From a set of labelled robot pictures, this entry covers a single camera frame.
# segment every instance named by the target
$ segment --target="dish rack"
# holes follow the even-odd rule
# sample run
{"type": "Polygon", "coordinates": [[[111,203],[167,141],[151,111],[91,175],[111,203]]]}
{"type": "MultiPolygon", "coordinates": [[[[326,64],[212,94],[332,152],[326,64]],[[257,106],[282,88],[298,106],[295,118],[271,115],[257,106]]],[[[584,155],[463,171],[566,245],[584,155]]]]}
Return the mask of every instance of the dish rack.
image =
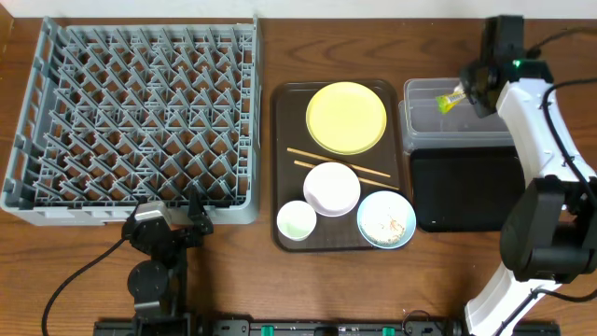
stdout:
{"type": "Polygon", "coordinates": [[[101,225],[138,200],[188,223],[258,213],[261,32],[253,24],[69,26],[45,18],[0,206],[35,225],[101,225]]]}

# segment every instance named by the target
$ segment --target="chopsticks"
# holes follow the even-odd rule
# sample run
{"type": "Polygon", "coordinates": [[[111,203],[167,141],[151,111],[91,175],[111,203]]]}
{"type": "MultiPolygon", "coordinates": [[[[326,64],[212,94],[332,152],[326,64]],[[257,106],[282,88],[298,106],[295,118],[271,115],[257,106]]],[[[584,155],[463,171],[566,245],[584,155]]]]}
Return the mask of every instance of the chopsticks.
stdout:
{"type": "Polygon", "coordinates": [[[386,173],[374,171],[372,169],[361,167],[361,166],[358,166],[356,164],[351,164],[351,163],[346,163],[346,162],[342,162],[342,161],[330,159],[330,158],[327,158],[325,156],[321,156],[321,155],[317,155],[317,154],[312,154],[312,153],[309,153],[309,152],[306,152],[306,151],[302,151],[300,149],[294,149],[294,148],[288,147],[286,150],[289,151],[289,152],[291,152],[291,153],[299,154],[299,155],[306,156],[306,157],[309,157],[309,158],[312,158],[312,159],[342,163],[344,165],[347,165],[347,166],[349,166],[349,167],[351,167],[351,168],[353,168],[355,170],[361,171],[361,172],[370,173],[370,174],[374,174],[374,175],[379,175],[379,176],[383,176],[383,177],[390,177],[390,175],[388,175],[386,173]]]}
{"type": "MultiPolygon", "coordinates": [[[[305,167],[305,168],[311,168],[311,169],[315,168],[314,164],[310,164],[310,163],[303,162],[303,161],[295,160],[295,164],[299,165],[299,166],[302,166],[302,167],[305,167]]],[[[380,182],[376,182],[376,181],[371,181],[370,179],[366,179],[366,178],[363,178],[363,177],[358,177],[358,180],[361,181],[361,182],[363,182],[363,183],[365,183],[365,184],[369,184],[369,185],[372,185],[372,186],[378,186],[378,187],[388,188],[388,189],[392,189],[392,190],[400,190],[397,187],[386,185],[386,184],[383,184],[383,183],[380,183],[380,182]]]]}

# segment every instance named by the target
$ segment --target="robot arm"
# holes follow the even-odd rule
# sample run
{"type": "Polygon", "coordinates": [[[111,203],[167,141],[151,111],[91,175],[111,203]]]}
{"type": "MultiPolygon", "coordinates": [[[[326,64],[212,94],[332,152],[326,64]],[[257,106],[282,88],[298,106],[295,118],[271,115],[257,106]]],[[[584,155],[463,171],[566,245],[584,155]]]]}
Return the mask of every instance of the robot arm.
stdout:
{"type": "MultiPolygon", "coordinates": [[[[565,163],[542,109],[543,95],[553,78],[545,63],[525,59],[522,28],[521,17],[488,19],[481,57],[461,72],[477,114],[485,117],[497,112],[505,121],[527,187],[502,229],[503,262],[465,307],[468,332],[476,336],[511,335],[516,323],[543,296],[532,296],[532,291],[555,290],[579,274],[592,273],[597,264],[597,217],[565,163]],[[563,209],[576,215],[572,225],[560,225],[563,209]]],[[[548,102],[563,146],[590,187],[597,190],[595,172],[578,153],[554,93],[548,102]]]]}
{"type": "MultiPolygon", "coordinates": [[[[562,182],[578,181],[565,164],[541,110],[543,94],[550,87],[551,84],[545,79],[521,78],[517,82],[507,82],[497,101],[497,114],[512,134],[527,186],[534,178],[549,175],[557,176],[562,182]]],[[[589,180],[595,177],[595,172],[578,153],[563,122],[554,93],[548,98],[551,119],[568,153],[575,158],[576,167],[589,180]]]]}

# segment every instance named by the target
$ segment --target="wooden table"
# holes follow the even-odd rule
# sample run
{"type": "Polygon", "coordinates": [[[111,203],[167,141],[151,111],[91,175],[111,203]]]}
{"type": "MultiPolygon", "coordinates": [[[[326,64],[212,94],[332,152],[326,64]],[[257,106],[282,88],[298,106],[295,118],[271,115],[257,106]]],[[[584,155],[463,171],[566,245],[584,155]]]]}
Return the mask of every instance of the wooden table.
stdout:
{"type": "MultiPolygon", "coordinates": [[[[0,64],[0,158],[8,157],[31,68],[39,19],[15,20],[0,64]]],[[[60,24],[204,23],[206,20],[61,20],[60,24]]],[[[382,78],[402,97],[409,78],[454,77],[479,54],[479,20],[313,21],[264,20],[265,76],[262,121],[261,209],[246,226],[217,226],[205,247],[189,255],[188,303],[205,314],[255,319],[399,320],[425,309],[456,316],[477,296],[500,262],[498,233],[417,231],[408,248],[291,255],[271,240],[270,102],[290,81],[382,78]]],[[[527,21],[530,45],[565,26],[587,21],[527,21]]],[[[558,81],[597,76],[597,39],[577,35],[545,48],[558,81]]],[[[597,87],[558,92],[562,113],[585,160],[597,167],[597,87]]],[[[40,318],[56,287],[104,252],[119,225],[37,228],[0,213],[0,334],[39,335],[40,318]]],[[[130,317],[129,271],[146,256],[128,244],[74,281],[49,316],[52,335],[90,335],[100,317],[130,317]]],[[[585,294],[597,274],[580,276],[561,292],[585,294]]],[[[545,298],[527,315],[557,320],[563,333],[597,329],[597,302],[545,298]]]]}

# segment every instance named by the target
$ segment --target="yellow plate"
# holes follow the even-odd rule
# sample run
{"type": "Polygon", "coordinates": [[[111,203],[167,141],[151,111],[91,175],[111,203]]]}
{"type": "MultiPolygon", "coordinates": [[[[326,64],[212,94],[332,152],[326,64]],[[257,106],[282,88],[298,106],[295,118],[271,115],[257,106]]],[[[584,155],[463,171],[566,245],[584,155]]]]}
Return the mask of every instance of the yellow plate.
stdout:
{"type": "Polygon", "coordinates": [[[307,107],[307,128],[321,147],[338,154],[362,153],[385,131],[385,107],[369,88],[351,82],[330,84],[307,107]]]}

